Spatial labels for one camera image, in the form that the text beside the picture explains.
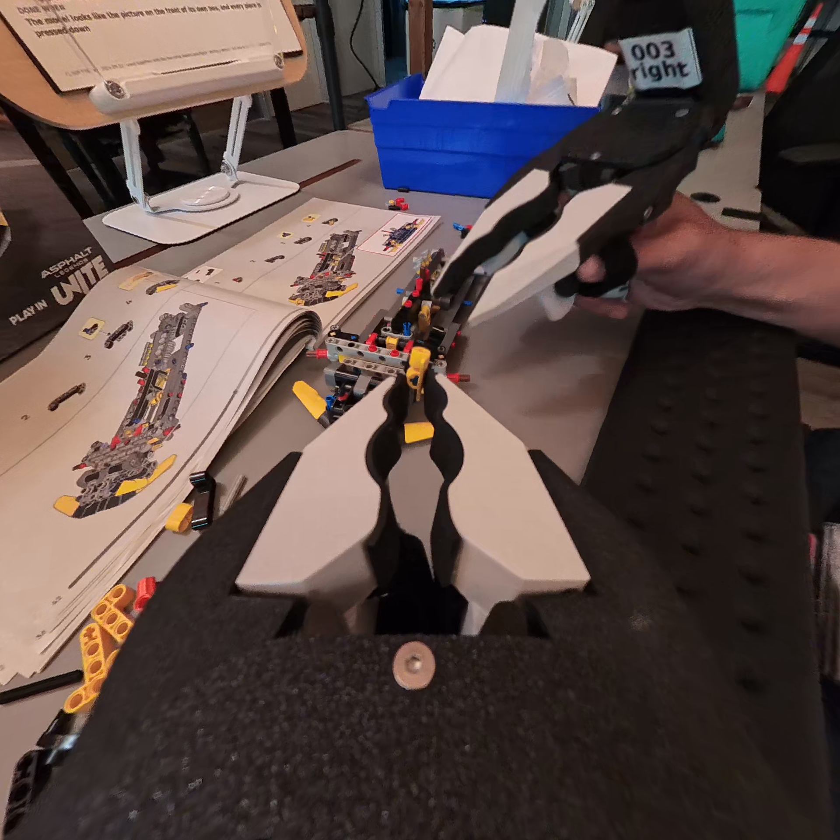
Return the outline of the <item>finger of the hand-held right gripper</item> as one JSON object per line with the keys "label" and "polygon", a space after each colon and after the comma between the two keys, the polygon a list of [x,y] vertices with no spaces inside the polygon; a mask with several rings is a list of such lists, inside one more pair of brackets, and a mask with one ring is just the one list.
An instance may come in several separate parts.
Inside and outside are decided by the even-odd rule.
{"label": "finger of the hand-held right gripper", "polygon": [[495,271],[474,303],[468,325],[493,319],[574,272],[582,262],[583,234],[630,192],[628,185],[601,185],[572,197],[553,226]]}
{"label": "finger of the hand-held right gripper", "polygon": [[560,188],[550,171],[532,170],[495,198],[479,216],[442,269],[433,295],[449,298],[488,260],[510,245],[518,248],[533,230],[552,220]]}

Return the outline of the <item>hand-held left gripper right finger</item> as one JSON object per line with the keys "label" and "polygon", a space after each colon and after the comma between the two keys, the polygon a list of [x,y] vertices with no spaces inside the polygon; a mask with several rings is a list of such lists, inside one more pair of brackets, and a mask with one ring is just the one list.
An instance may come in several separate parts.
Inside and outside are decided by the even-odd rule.
{"label": "hand-held left gripper right finger", "polygon": [[584,589],[590,574],[524,443],[445,375],[427,376],[425,411],[443,477],[432,563],[467,601],[461,633],[499,602]]}

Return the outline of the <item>lego car model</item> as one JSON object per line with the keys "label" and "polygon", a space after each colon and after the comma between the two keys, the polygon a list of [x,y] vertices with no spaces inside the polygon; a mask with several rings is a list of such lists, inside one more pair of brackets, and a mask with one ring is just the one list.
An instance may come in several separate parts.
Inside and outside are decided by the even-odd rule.
{"label": "lego car model", "polygon": [[456,384],[469,381],[467,374],[448,371],[447,357],[478,301],[482,282],[473,275],[453,296],[436,298],[434,285],[445,267],[445,252],[427,251],[413,267],[413,279],[406,288],[397,289],[395,304],[378,312],[364,331],[356,334],[331,327],[323,348],[308,352],[309,357],[328,362],[324,399],[330,426],[376,386],[406,377],[409,354],[416,345],[431,351],[426,374],[434,371]]}

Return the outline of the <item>person's right forearm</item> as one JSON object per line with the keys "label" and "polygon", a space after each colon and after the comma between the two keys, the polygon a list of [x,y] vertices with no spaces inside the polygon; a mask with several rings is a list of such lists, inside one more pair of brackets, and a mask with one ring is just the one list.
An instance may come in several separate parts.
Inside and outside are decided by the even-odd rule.
{"label": "person's right forearm", "polygon": [[838,243],[723,228],[713,253],[710,308],[838,347]]}

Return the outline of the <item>black and yellow lego connector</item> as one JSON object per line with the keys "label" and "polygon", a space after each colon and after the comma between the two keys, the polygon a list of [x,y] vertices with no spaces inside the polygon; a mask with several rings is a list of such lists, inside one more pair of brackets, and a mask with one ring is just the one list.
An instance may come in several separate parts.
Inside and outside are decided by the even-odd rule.
{"label": "black and yellow lego connector", "polygon": [[179,503],[164,522],[164,530],[184,533],[210,527],[214,520],[216,480],[207,471],[190,475],[192,498]]}

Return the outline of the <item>yellow lego panel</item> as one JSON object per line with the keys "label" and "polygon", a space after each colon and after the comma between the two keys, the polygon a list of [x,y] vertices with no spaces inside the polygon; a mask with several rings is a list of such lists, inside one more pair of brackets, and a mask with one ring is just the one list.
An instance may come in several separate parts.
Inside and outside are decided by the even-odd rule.
{"label": "yellow lego panel", "polygon": [[307,412],[323,427],[329,427],[329,409],[323,396],[305,381],[295,381],[292,386],[294,396]]}

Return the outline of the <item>lego instruction booklet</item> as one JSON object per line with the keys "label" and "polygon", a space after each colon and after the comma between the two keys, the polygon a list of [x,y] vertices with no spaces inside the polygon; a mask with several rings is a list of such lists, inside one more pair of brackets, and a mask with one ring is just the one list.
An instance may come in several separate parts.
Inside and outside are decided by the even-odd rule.
{"label": "lego instruction booklet", "polygon": [[439,224],[312,198],[183,276],[111,274],[2,381],[3,686],[46,666],[190,475]]}

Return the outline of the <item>long black lego axle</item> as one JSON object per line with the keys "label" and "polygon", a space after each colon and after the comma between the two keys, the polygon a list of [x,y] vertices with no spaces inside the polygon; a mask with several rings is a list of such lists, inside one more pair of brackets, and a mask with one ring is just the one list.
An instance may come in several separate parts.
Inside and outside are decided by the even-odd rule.
{"label": "long black lego axle", "polygon": [[78,668],[63,674],[34,680],[22,686],[2,690],[0,703],[1,706],[5,706],[21,700],[26,700],[30,697],[37,697],[55,690],[61,690],[69,686],[78,686],[83,683],[84,678],[85,676],[83,670]]}

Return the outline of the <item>person's right hand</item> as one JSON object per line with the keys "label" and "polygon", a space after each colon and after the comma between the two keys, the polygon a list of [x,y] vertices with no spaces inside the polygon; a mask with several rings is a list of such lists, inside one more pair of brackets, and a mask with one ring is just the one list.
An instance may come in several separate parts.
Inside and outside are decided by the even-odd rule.
{"label": "person's right hand", "polygon": [[612,319],[623,319],[635,308],[698,308],[722,277],[740,234],[678,192],[664,213],[631,236],[637,269],[626,300],[578,295],[575,306]]}

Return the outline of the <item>blue plastic bin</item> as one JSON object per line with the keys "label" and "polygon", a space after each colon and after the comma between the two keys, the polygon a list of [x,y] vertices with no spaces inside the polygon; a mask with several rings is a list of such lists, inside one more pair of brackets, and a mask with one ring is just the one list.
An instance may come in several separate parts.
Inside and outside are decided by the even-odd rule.
{"label": "blue plastic bin", "polygon": [[421,75],[366,97],[383,186],[492,198],[598,107],[420,99]]}

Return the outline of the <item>teal cabinet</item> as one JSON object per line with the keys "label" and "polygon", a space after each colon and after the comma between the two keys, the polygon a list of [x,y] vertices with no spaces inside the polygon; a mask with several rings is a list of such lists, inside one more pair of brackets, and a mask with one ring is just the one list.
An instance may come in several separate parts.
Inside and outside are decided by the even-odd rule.
{"label": "teal cabinet", "polygon": [[734,1],[740,93],[761,88],[806,1]]}

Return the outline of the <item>white papers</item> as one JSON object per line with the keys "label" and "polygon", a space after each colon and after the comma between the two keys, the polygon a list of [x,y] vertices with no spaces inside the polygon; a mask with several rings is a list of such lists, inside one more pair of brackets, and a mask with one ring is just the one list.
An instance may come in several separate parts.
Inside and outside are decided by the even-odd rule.
{"label": "white papers", "polygon": [[516,2],[508,27],[447,27],[418,94],[433,102],[596,107],[616,65],[608,50],[538,33],[543,1]]}

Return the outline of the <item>black foam mat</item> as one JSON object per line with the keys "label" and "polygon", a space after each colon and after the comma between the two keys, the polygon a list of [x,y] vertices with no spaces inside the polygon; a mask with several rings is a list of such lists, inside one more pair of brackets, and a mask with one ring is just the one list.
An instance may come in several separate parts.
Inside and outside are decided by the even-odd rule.
{"label": "black foam mat", "polygon": [[795,339],[649,312],[584,475],[666,568],[808,828],[831,832]]}

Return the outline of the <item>white document stand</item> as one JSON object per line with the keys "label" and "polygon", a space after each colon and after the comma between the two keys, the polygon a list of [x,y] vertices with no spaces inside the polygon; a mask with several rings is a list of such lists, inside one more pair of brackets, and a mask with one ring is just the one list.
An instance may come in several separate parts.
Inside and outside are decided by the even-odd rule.
{"label": "white document stand", "polygon": [[[63,130],[118,124],[130,203],[103,223],[162,245],[212,233],[299,185],[238,171],[253,94],[297,83],[307,48],[292,2],[2,1],[2,99]],[[140,119],[232,100],[220,171],[144,188]]]}

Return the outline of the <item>black lego frame pieces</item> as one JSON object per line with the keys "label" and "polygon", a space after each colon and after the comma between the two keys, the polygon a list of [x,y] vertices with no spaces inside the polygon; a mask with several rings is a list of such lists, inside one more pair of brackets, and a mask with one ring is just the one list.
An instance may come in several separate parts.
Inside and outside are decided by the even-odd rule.
{"label": "black lego frame pieces", "polygon": [[15,765],[2,838],[12,836],[46,787],[49,777],[67,760],[77,740],[77,715],[60,710],[38,739],[35,749],[26,752]]}

